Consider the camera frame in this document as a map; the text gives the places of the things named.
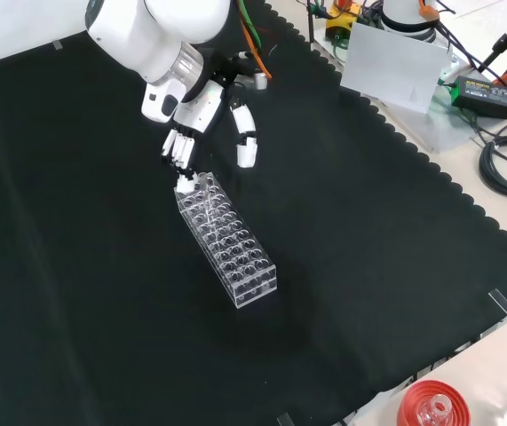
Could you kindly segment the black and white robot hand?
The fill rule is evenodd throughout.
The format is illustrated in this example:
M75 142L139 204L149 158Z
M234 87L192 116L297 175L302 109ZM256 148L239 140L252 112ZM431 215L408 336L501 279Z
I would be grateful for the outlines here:
M186 86L177 79L159 85L148 84L141 112L153 122L171 122L170 131L162 144L161 157L178 173L175 190L191 193L198 182L193 165L197 140L213 127L225 89L209 80L192 100L184 101ZM239 141L236 145L237 165L252 168L257 159L257 127L249 107L239 99L230 101L229 111L234 119Z

